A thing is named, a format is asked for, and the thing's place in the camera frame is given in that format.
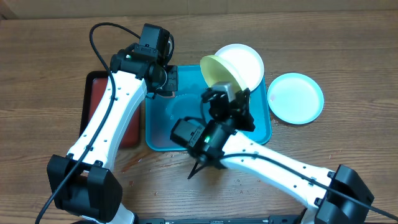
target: wood grain surface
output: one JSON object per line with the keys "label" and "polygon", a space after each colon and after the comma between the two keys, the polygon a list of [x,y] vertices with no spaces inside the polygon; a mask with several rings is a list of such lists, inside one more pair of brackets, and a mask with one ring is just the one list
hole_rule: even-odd
{"label": "wood grain surface", "polygon": [[[0,22],[0,223],[33,223],[50,195],[46,165],[78,138],[86,75],[102,70],[88,41],[97,22],[138,33],[145,22],[175,37],[172,64],[198,64],[224,45],[247,44],[264,60],[266,83],[287,72],[312,77],[325,107],[305,126],[272,117],[267,147],[302,162],[355,169],[374,206],[398,215],[398,11],[114,17]],[[108,62],[134,37],[95,32]],[[298,202],[258,178],[205,169],[191,180],[184,152],[152,152],[144,141],[118,152],[123,204],[140,217],[216,218],[298,214]],[[51,205],[42,223],[78,217]],[[390,222],[373,212],[370,222]]]}
{"label": "wood grain surface", "polygon": [[396,0],[0,0],[7,19],[396,9]]}

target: wall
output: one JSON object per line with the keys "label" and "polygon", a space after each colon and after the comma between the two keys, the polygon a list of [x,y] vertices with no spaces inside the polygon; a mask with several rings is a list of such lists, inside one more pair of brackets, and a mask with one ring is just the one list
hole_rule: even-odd
{"label": "wall", "polygon": [[398,9],[397,0],[0,0],[7,19]]}

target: black plastic bracket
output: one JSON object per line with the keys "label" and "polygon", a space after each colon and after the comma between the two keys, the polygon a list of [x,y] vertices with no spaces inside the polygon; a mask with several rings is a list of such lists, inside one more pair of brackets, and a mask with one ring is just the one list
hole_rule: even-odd
{"label": "black plastic bracket", "polygon": [[267,218],[213,218],[213,219],[187,219],[187,220],[165,220],[163,218],[144,218],[139,224],[297,224],[298,215],[271,215]]}
{"label": "black plastic bracket", "polygon": [[188,153],[200,162],[213,161],[212,165],[217,169],[224,169],[218,158],[224,155],[222,148],[232,134],[236,134],[234,129],[215,120],[210,120],[203,129],[179,119],[172,128],[170,139],[186,148]]}
{"label": "black plastic bracket", "polygon": [[233,129],[254,131],[254,118],[249,111],[250,90],[237,92],[232,101],[228,95],[228,91],[209,88],[201,97],[204,103],[210,102],[209,114],[215,121],[226,123]]}
{"label": "black plastic bracket", "polygon": [[[51,191],[54,192],[76,161],[53,155],[47,164]],[[110,222],[119,209],[123,189],[109,169],[81,163],[73,177],[54,198],[55,206],[72,215],[84,215],[99,222]],[[88,175],[80,175],[86,170]]]}
{"label": "black plastic bracket", "polygon": [[124,71],[135,74],[139,80],[145,79],[148,93],[172,96],[178,88],[178,71],[177,66],[167,65],[172,56],[169,38],[169,31],[145,24],[139,43],[113,55],[109,69],[113,73]]}
{"label": "black plastic bracket", "polygon": [[[330,187],[371,205],[374,196],[355,170],[340,165],[335,174],[328,174],[332,178]],[[362,224],[368,214],[368,209],[339,195],[328,192],[320,202],[315,216],[315,224]]]}

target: black cable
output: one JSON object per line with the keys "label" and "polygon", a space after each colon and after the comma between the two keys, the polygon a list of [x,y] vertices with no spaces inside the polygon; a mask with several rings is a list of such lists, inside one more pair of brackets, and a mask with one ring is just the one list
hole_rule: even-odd
{"label": "black cable", "polygon": [[207,124],[206,117],[205,117],[205,110],[203,109],[204,104],[205,103],[203,102],[203,100],[201,100],[200,101],[200,116],[201,116],[202,120],[205,121],[205,124]]}
{"label": "black cable", "polygon": [[302,178],[302,179],[304,179],[304,180],[310,182],[310,183],[313,184],[313,185],[316,185],[316,186],[318,186],[318,187],[320,187],[320,188],[323,188],[323,189],[325,189],[325,190],[327,190],[327,191],[329,191],[329,192],[332,192],[332,193],[334,193],[334,194],[337,194],[337,195],[339,195],[340,197],[343,197],[343,198],[345,198],[345,199],[347,199],[347,200],[350,200],[350,201],[352,201],[352,202],[354,202],[354,203],[356,203],[356,204],[358,204],[358,205],[360,205],[360,206],[362,206],[362,207],[364,207],[364,208],[366,208],[366,209],[372,210],[372,211],[374,211],[374,212],[376,212],[376,213],[378,213],[378,214],[380,214],[380,215],[384,215],[385,217],[388,217],[388,218],[391,218],[391,219],[393,219],[393,220],[395,220],[395,221],[398,221],[398,217],[395,216],[395,215],[393,215],[393,214],[391,214],[391,213],[385,212],[385,211],[383,211],[383,210],[381,210],[381,209],[378,209],[378,208],[375,208],[375,207],[373,207],[373,206],[371,206],[371,205],[367,205],[367,204],[365,204],[365,203],[363,203],[363,202],[360,202],[359,200],[356,200],[355,198],[352,198],[352,197],[350,197],[350,196],[348,196],[348,195],[346,195],[346,194],[343,194],[343,193],[341,193],[341,192],[339,192],[339,191],[337,191],[337,190],[335,190],[335,189],[333,189],[333,188],[331,188],[331,187],[329,187],[329,186],[323,185],[323,184],[317,182],[316,180],[313,180],[313,179],[307,177],[306,175],[303,175],[303,174],[299,173],[298,171],[293,170],[292,168],[290,168],[290,167],[288,167],[288,166],[285,166],[285,165],[281,164],[280,162],[277,162],[277,161],[275,161],[275,160],[273,160],[273,159],[270,159],[270,158],[268,158],[268,157],[266,157],[266,156],[262,156],[262,155],[259,155],[259,154],[235,153],[235,154],[226,155],[226,156],[223,156],[223,157],[221,157],[221,158],[219,158],[219,159],[215,159],[215,160],[213,160],[213,161],[211,161],[211,162],[207,162],[206,164],[204,164],[203,166],[201,166],[197,171],[195,171],[193,174],[192,174],[192,172],[191,172],[190,176],[193,176],[193,175],[197,174],[200,170],[202,170],[202,168],[204,168],[205,166],[208,166],[208,165],[210,165],[210,164],[214,164],[216,161],[220,161],[220,160],[222,160],[222,159],[227,159],[227,158],[232,158],[232,157],[251,157],[251,158],[259,158],[259,159],[262,159],[262,160],[271,162],[271,163],[273,163],[273,164],[275,164],[275,165],[277,165],[277,166],[279,166],[279,167],[281,167],[281,168],[283,168],[283,169],[285,169],[285,170],[287,170],[287,171],[293,173],[294,175],[296,175],[296,176],[298,176],[298,177],[300,177],[300,178]]}
{"label": "black cable", "polygon": [[134,33],[133,31],[131,31],[131,30],[129,30],[129,29],[127,29],[127,28],[125,28],[125,27],[123,27],[123,26],[121,26],[121,25],[114,24],[114,23],[111,23],[111,22],[102,22],[102,23],[99,23],[99,24],[97,24],[97,25],[94,25],[94,26],[91,28],[90,33],[89,33],[89,38],[90,38],[91,47],[93,48],[94,53],[97,55],[98,59],[100,60],[100,62],[101,62],[102,65],[104,66],[106,72],[107,72],[108,75],[109,75],[109,79],[111,80],[111,84],[112,84],[111,101],[109,102],[109,106],[108,106],[108,109],[107,109],[106,112],[105,112],[104,118],[103,118],[102,121],[100,122],[100,124],[99,124],[97,130],[95,131],[93,137],[91,138],[91,141],[90,141],[90,142],[88,143],[88,145],[86,146],[86,149],[84,150],[83,154],[80,156],[79,160],[77,160],[76,164],[72,167],[72,169],[69,171],[69,173],[67,174],[67,176],[61,181],[61,183],[58,185],[57,189],[55,189],[54,193],[49,197],[49,199],[47,200],[47,202],[44,204],[44,206],[43,206],[43,208],[41,209],[40,213],[37,215],[35,224],[39,224],[39,223],[40,223],[40,220],[42,219],[42,217],[43,217],[45,211],[46,211],[46,210],[48,209],[48,207],[50,206],[51,202],[54,200],[55,196],[58,195],[59,191],[60,191],[60,190],[62,189],[62,187],[68,182],[68,180],[70,179],[70,177],[75,173],[75,171],[77,170],[78,166],[79,166],[80,163],[83,161],[83,159],[86,157],[86,155],[88,154],[88,152],[93,148],[93,144],[94,144],[94,142],[95,142],[95,139],[98,137],[98,135],[99,135],[99,133],[100,133],[102,127],[104,126],[104,124],[105,124],[105,122],[106,122],[106,119],[108,118],[108,116],[109,116],[109,114],[110,114],[110,112],[111,112],[112,106],[113,106],[114,97],[115,97],[115,94],[116,94],[116,84],[115,84],[115,82],[114,82],[114,78],[113,78],[113,76],[112,76],[111,70],[109,69],[109,67],[107,66],[106,62],[104,61],[104,59],[102,58],[102,56],[101,56],[100,53],[98,52],[97,48],[96,48],[95,45],[94,45],[94,41],[93,41],[93,33],[94,33],[94,30],[95,30],[97,27],[100,27],[100,26],[114,26],[114,27],[118,27],[118,28],[120,28],[120,29],[122,29],[122,30],[125,30],[125,31],[129,32],[130,34],[136,36],[138,39],[140,38],[140,36],[137,35],[136,33]]}
{"label": "black cable", "polygon": [[193,165],[193,168],[192,168],[192,170],[191,170],[191,173],[190,173],[189,176],[188,176],[188,180],[191,179],[191,178],[195,175],[195,171],[197,170],[198,164],[199,164],[199,163],[196,162],[195,165]]}

